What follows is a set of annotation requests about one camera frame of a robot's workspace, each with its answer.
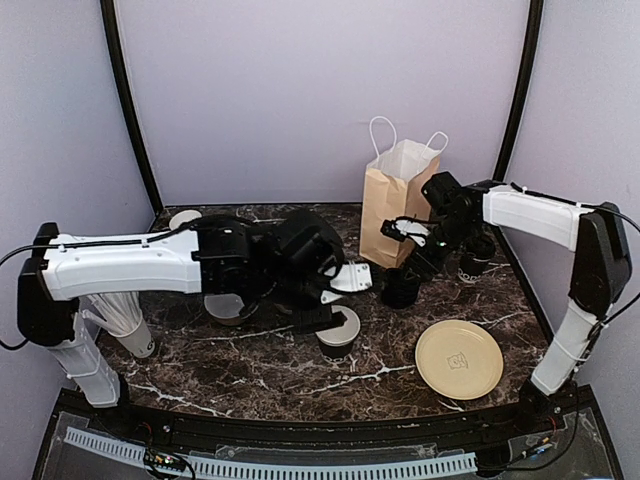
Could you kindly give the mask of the stack of black lids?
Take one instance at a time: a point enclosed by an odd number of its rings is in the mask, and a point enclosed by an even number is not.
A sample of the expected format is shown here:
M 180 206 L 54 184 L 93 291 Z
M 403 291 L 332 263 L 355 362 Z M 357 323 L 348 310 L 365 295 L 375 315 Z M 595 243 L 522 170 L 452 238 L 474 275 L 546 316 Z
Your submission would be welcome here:
M 381 302 L 392 309 L 404 309 L 416 302 L 421 287 L 418 276 L 404 269 L 388 269 Z

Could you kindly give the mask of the black coffee cup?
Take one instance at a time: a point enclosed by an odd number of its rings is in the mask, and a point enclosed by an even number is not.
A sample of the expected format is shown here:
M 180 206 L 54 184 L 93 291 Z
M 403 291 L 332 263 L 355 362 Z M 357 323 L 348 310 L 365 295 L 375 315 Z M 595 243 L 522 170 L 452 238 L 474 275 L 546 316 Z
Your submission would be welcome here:
M 359 316 L 350 308 L 342 305 L 331 307 L 333 315 L 344 318 L 341 326 L 316 332 L 319 349 L 325 360 L 342 362 L 353 349 L 354 342 L 361 330 Z
M 461 255 L 457 270 L 457 277 L 466 284 L 476 283 L 484 274 L 492 256 L 476 256 L 471 252 Z

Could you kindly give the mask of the brown paper bag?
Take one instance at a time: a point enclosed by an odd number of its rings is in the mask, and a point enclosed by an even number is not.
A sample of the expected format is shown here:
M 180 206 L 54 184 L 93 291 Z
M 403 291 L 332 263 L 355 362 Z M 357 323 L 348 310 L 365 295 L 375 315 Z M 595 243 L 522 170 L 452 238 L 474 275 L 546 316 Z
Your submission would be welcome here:
M 397 242 L 381 233 L 385 220 L 430 217 L 431 206 L 422 186 L 437 173 L 449 143 L 437 131 L 425 143 L 394 138 L 385 151 L 374 145 L 374 158 L 365 168 L 359 254 L 383 268 L 397 268 L 411 253 L 410 242 Z

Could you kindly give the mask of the stack of paper cups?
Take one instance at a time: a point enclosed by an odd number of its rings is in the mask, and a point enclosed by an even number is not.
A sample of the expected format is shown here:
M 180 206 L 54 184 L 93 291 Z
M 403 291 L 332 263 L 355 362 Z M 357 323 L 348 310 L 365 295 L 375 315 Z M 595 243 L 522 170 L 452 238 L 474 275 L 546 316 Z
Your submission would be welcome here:
M 202 213 L 197 210 L 182 210 L 171 217 L 171 219 L 169 220 L 169 229 L 171 231 L 177 230 L 183 224 L 199 219 L 201 217 Z

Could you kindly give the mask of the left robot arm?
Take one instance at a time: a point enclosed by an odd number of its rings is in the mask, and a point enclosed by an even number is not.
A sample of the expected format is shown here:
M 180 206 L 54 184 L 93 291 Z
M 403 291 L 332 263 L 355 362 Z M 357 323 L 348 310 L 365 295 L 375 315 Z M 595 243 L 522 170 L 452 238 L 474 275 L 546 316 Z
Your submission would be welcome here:
M 320 216 L 295 210 L 273 225 L 211 215 L 156 234 L 79 237 L 43 224 L 17 279 L 17 327 L 25 341 L 51 351 L 88 403 L 120 436 L 141 427 L 140 412 L 122 395 L 124 380 L 90 340 L 79 315 L 82 297 L 168 291 L 213 299 L 214 314 L 238 305 L 251 315 L 268 298 L 295 311 L 326 316 L 305 321 L 314 331 L 332 324 L 322 296 L 333 292 L 345 264 L 343 242 Z

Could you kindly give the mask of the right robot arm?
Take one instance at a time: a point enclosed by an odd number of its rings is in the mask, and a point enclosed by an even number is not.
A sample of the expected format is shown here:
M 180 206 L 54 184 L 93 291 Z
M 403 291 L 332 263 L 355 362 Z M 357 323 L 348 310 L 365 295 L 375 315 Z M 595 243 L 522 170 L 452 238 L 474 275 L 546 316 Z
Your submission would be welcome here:
M 495 180 L 462 185 L 448 172 L 429 179 L 421 194 L 435 219 L 399 216 L 385 220 L 380 230 L 412 243 L 403 267 L 423 281 L 431 280 L 454 251 L 470 245 L 486 227 L 529 237 L 553 260 L 565 253 L 565 313 L 529 380 L 541 394 L 555 394 L 623 312 L 617 304 L 633 273 L 626 229 L 637 223 L 611 202 L 578 202 Z

